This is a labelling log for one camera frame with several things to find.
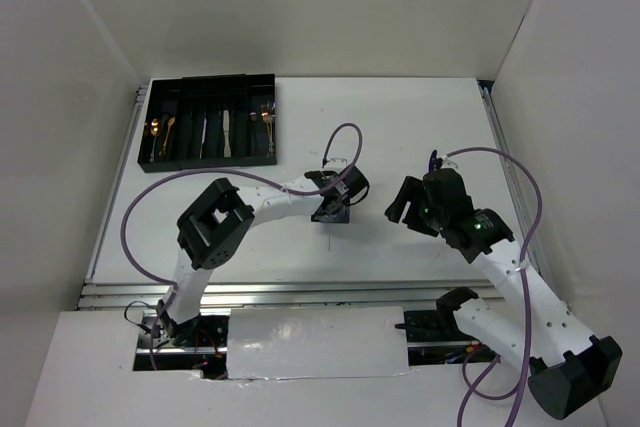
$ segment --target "metal frame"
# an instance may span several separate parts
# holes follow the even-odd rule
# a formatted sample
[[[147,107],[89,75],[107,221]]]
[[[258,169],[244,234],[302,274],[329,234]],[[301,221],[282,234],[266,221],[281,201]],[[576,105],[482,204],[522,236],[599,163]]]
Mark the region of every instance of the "metal frame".
[[[402,305],[411,309],[433,309],[435,301],[449,290],[469,286],[486,300],[502,299],[488,281],[340,282],[209,285],[202,297],[203,309],[236,307],[317,307],[325,305]],[[155,304],[166,286],[86,285],[79,309],[121,309],[134,300]]]
[[[442,341],[442,342],[407,342],[407,349],[416,349],[422,347],[465,347],[468,345],[475,345],[479,342],[477,340],[457,340],[457,341]],[[193,354],[195,353],[194,347],[176,347],[175,345],[168,344],[162,346],[159,349],[155,349],[153,351],[154,356],[158,355],[168,355],[168,354]],[[213,347],[208,346],[200,346],[198,347],[199,354],[215,354],[218,353],[227,353],[227,347],[218,347],[214,349]],[[138,347],[136,348],[136,355],[149,355],[149,349]]]
[[[502,132],[500,120],[498,119],[498,114],[496,113],[489,90],[486,87],[480,87],[480,95],[482,96],[482,101],[487,111],[487,116],[489,117],[489,125],[491,126],[491,132],[493,133],[496,146],[500,150],[509,152],[507,141],[505,140]],[[513,202],[513,206],[516,210],[518,224],[520,225],[520,230],[522,230],[522,233],[524,234],[531,227],[532,216],[523,200],[524,195],[522,193],[522,185],[520,184],[520,180],[517,175],[518,169],[503,157],[500,157],[500,162],[502,163],[504,176],[507,179],[507,187],[509,188],[511,201]],[[545,255],[544,248],[542,247],[540,240],[535,236],[533,237],[531,244],[529,244],[528,254],[531,264],[540,273],[542,278],[549,283],[550,287],[553,288],[552,276],[549,275],[550,270],[547,256]]]
[[[96,262],[100,254],[106,226],[111,217],[115,197],[124,172],[124,164],[132,145],[135,125],[144,106],[149,86],[141,86],[134,104],[129,131],[120,155],[118,173],[114,179],[109,202],[102,219],[98,239],[87,272],[86,283],[78,302],[81,310],[122,309],[134,300],[147,303],[157,302],[166,292],[162,285],[92,283]],[[504,150],[506,143],[487,89],[480,88],[489,124],[496,145]],[[512,167],[502,163],[507,185],[514,203],[518,223],[526,230],[530,225],[530,215],[524,206],[522,191]],[[536,267],[546,266],[541,247],[535,241],[530,248],[531,260]],[[203,311],[223,309],[228,311],[236,307],[305,307],[324,305],[402,305],[407,309],[433,309],[435,301],[447,291],[460,287],[471,287],[485,300],[501,300],[500,293],[489,281],[423,281],[423,282],[310,282],[310,283],[260,283],[260,284],[221,284],[209,285],[202,299]]]

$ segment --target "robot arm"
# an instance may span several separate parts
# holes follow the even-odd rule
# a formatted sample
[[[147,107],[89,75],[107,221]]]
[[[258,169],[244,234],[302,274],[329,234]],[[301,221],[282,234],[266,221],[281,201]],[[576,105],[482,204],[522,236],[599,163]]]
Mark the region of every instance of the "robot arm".
[[[385,215],[417,232],[442,236],[500,291],[522,316],[524,292],[517,259],[520,246],[503,220],[489,209],[474,209],[462,177],[453,169],[407,177]],[[528,261],[532,307],[529,389],[552,417],[563,419],[611,386],[622,350],[611,337],[599,339],[567,309]],[[511,365],[522,365],[523,329],[491,310],[468,288],[437,302],[441,315],[465,334],[492,348]]]
[[[291,216],[322,221],[342,212],[349,199],[369,188],[364,175],[353,167],[342,182],[323,194],[303,197],[288,193],[288,189],[316,192],[336,177],[333,171],[307,172],[281,190],[238,188],[222,178],[200,194],[178,220],[180,252],[173,277],[177,287],[170,287],[158,304],[160,321],[175,345],[197,330],[200,301],[213,271],[233,257],[249,229]]]

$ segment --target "black cutlery tray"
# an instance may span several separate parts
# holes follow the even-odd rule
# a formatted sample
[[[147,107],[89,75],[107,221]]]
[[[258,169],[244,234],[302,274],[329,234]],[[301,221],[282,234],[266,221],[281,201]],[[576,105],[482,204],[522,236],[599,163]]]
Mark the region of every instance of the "black cutlery tray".
[[[138,154],[145,172],[277,163],[273,74],[154,80],[148,95]]]

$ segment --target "wire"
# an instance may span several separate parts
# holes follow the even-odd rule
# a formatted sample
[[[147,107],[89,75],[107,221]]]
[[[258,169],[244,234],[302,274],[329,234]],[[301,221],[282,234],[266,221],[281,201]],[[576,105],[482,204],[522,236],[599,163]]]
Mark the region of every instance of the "wire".
[[[482,350],[488,350],[486,345],[483,345],[482,347],[480,347],[479,349],[474,350],[473,352],[471,352],[469,355],[467,355],[464,359],[464,362],[462,362],[462,378],[464,379],[465,384],[467,384],[467,387],[469,387],[469,389],[471,389],[471,382],[469,381],[469,377],[467,376],[467,365],[469,364],[469,361],[471,360],[471,358],[476,355],[478,352],[482,351]],[[511,389],[509,392],[507,392],[506,394],[502,394],[502,395],[489,395],[489,394],[485,394],[480,392],[477,388],[473,389],[473,392],[478,396],[478,397],[482,397],[483,399],[486,400],[505,400],[508,399],[509,397],[511,397],[513,394],[516,393],[516,390],[518,389],[518,385],[516,384],[513,389]]]
[[[458,350],[458,351],[453,351],[449,355],[447,355],[445,363],[446,364],[452,364],[454,362],[457,362],[460,359],[469,358],[469,357],[471,357],[470,354],[473,354],[473,353],[475,353],[478,350],[481,350],[483,348],[484,348],[483,345],[470,345],[469,347],[465,347],[464,349],[461,349],[461,350]]]
[[[480,385],[480,382],[482,382],[484,378],[487,375],[489,375],[489,372],[493,370],[493,368],[497,365],[499,360],[500,360],[500,357],[496,355],[494,359],[491,361],[491,363],[489,364],[489,367],[487,367],[482,371],[482,373],[473,382],[473,384],[471,384],[471,386],[469,387],[469,390],[467,390],[467,393],[464,394],[464,397],[462,398],[462,403],[460,404],[460,409],[458,409],[458,418],[456,422],[458,427],[462,425],[462,416],[464,415],[464,410],[467,407],[467,403],[469,402],[469,399],[471,398],[473,393],[476,391],[476,388],[478,387],[478,385]]]
[[[136,327],[138,327],[140,330],[142,330],[143,332],[146,332],[147,334],[151,334],[151,329],[149,327],[147,327],[146,325],[144,325],[142,322],[140,323],[136,323],[133,320],[131,320],[129,317],[127,317],[127,313],[129,312],[129,308],[133,305],[133,304],[142,304],[147,306],[147,308],[153,310],[153,307],[151,307],[149,304],[147,304],[146,302],[142,302],[141,300],[134,300],[133,302],[131,302],[129,305],[127,305],[124,308],[124,320],[126,320],[127,322],[129,322],[130,324],[135,325]]]
[[[207,332],[204,329],[200,329],[200,332],[202,332],[205,335],[205,337],[209,339],[209,342],[211,342],[211,345],[213,346],[213,350],[215,350],[216,357],[222,357],[222,355],[220,355],[220,352],[218,352],[218,346],[213,341],[213,338],[211,338],[211,335],[209,335],[209,332]]]
[[[501,157],[504,157],[510,160],[520,170],[522,170],[524,175],[527,176],[527,178],[531,182],[531,185],[533,186],[533,190],[535,191],[535,194],[536,194],[538,210],[536,212],[536,216],[533,220],[533,223],[529,228],[529,231],[524,236],[522,247],[520,248],[520,256],[518,259],[518,266],[520,268],[522,267],[525,257],[527,256],[527,249],[529,248],[531,239],[533,238],[533,235],[535,234],[536,229],[538,228],[538,225],[540,225],[540,220],[542,219],[542,193],[540,192],[540,187],[538,186],[536,179],[533,177],[533,174],[529,172],[529,170],[524,166],[522,162],[520,162],[511,154],[508,154],[507,152],[504,152],[502,150],[494,149],[491,147],[467,147],[464,149],[453,151],[447,154],[447,157],[454,157],[456,155],[465,154],[468,152],[490,152],[492,154],[497,154]],[[509,412],[509,417],[507,418],[505,427],[513,426],[513,424],[516,421],[516,417],[518,416],[518,412],[520,411],[520,405],[522,405],[522,398],[524,397],[524,392],[527,388],[527,374],[529,371],[529,358],[531,356],[531,338],[533,336],[533,333],[532,333],[533,320],[532,320],[532,313],[531,313],[531,293],[529,292],[529,281],[527,279],[526,269],[521,268],[520,279],[522,280],[522,293],[524,296],[524,353],[522,356],[522,367],[520,368],[520,378],[518,379],[518,384],[516,385],[516,398],[513,401],[513,405],[511,406],[511,411]],[[476,387],[478,386],[478,384],[480,384],[480,382],[482,382],[482,379],[486,377],[486,374],[488,374],[489,371],[493,369],[494,365],[495,365],[494,363],[490,364],[489,367],[487,367],[487,369],[482,374],[480,374],[480,376],[478,376],[476,381],[473,384],[471,384],[471,386],[469,387],[469,390],[465,394],[465,398],[463,399],[463,402],[460,404],[460,409],[458,411],[458,427],[462,426],[462,416],[464,414],[464,409],[467,406],[467,402],[469,401],[468,397],[471,397],[471,395],[474,392],[476,392]]]
[[[325,187],[323,187],[321,189],[311,190],[311,191],[294,190],[294,189],[288,189],[287,188],[286,190],[287,190],[287,192],[289,194],[297,195],[297,196],[300,196],[300,197],[311,197],[311,196],[314,196],[314,195],[322,195],[325,192],[328,192],[328,191],[332,190],[336,185],[338,185],[340,182],[342,182],[351,173],[351,170],[353,170],[353,168],[355,167],[356,162],[358,162],[358,159],[360,159],[360,153],[362,152],[362,144],[363,144],[362,130],[360,129],[360,127],[358,127],[356,124],[354,124],[352,122],[345,122],[343,124],[340,124],[333,131],[333,133],[329,137],[329,141],[327,142],[327,146],[326,146],[325,151],[324,151],[324,160],[323,160],[323,162],[326,163],[326,157],[327,157],[327,154],[329,153],[329,150],[331,149],[331,145],[333,143],[333,139],[335,139],[335,137],[338,134],[338,132],[340,132],[342,129],[345,129],[347,127],[350,127],[352,129],[354,129],[356,131],[356,133],[358,134],[358,146],[356,148],[356,153],[354,154],[353,160],[351,161],[351,163],[349,165],[347,165],[345,167],[345,169],[340,173],[340,175],[338,175],[338,177],[336,179],[334,179],[333,182],[331,182],[329,185],[327,185],[327,186],[325,186]],[[133,254],[131,253],[131,249],[129,248],[129,243],[127,241],[127,226],[129,224],[129,218],[131,217],[131,213],[133,212],[133,209],[135,209],[136,206],[142,201],[142,199],[144,199],[147,195],[149,195],[150,192],[154,191],[158,187],[160,187],[160,186],[162,186],[162,185],[164,185],[164,184],[166,184],[168,182],[171,182],[172,180],[181,179],[183,177],[190,177],[192,175],[199,175],[199,174],[237,175],[239,177],[244,177],[246,179],[251,179],[251,180],[255,180],[257,182],[262,182],[263,184],[266,184],[266,185],[268,185],[270,187],[273,187],[274,189],[278,189],[278,190],[284,190],[285,189],[282,184],[279,184],[279,183],[274,182],[272,180],[266,179],[266,178],[261,177],[259,175],[251,174],[249,172],[233,170],[233,169],[225,169],[225,168],[212,168],[212,169],[183,171],[183,172],[178,172],[177,174],[169,175],[169,176],[165,177],[164,179],[160,179],[157,182],[154,182],[153,184],[148,186],[146,189],[144,189],[142,192],[140,192],[131,201],[129,206],[126,208],[126,210],[124,212],[124,215],[122,216],[122,222],[120,223],[120,245],[122,246],[122,250],[124,252],[124,255],[127,258],[127,260],[129,261],[129,263],[131,263],[131,265],[138,272],[140,272],[142,275],[144,275],[148,279],[151,279],[154,282],[157,282],[159,284],[170,285],[171,287],[173,287],[173,292],[171,293],[171,295],[169,296],[167,301],[164,303],[162,309],[160,310],[160,312],[158,312],[158,315],[156,316],[155,320],[153,321],[153,324],[151,325],[150,334],[151,334],[152,343],[151,343],[151,348],[149,349],[149,359],[151,361],[151,366],[153,367],[153,370],[158,370],[156,362],[155,362],[155,358],[154,358],[154,355],[153,355],[153,335],[155,334],[155,330],[156,330],[156,328],[158,326],[158,321],[159,321],[160,317],[166,312],[166,310],[169,308],[169,306],[171,305],[171,303],[173,302],[173,300],[175,298],[176,292],[178,290],[178,283],[173,281],[173,280],[165,279],[163,277],[160,277],[160,276],[157,276],[155,274],[152,274],[147,269],[142,267],[142,265],[133,256]]]
[[[200,343],[200,332],[196,332],[196,342],[193,348],[193,363],[194,365],[198,361],[198,344]]]

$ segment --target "gold spoon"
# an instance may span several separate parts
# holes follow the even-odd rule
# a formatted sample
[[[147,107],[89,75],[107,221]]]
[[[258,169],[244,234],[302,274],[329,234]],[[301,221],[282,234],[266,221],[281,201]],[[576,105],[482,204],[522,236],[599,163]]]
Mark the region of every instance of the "gold spoon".
[[[160,157],[167,155],[167,144],[169,143],[169,134],[171,134],[171,127],[176,123],[176,118],[171,117],[167,121],[167,135],[164,137],[164,143],[162,144],[162,150],[160,151]]]
[[[149,156],[149,162],[154,161],[156,140],[158,140],[158,137],[160,136],[161,127],[162,126],[160,125],[160,121],[158,119],[153,119],[151,121],[151,128],[149,129],[149,132],[151,133],[151,135],[153,135],[153,145],[151,146],[151,155]]]

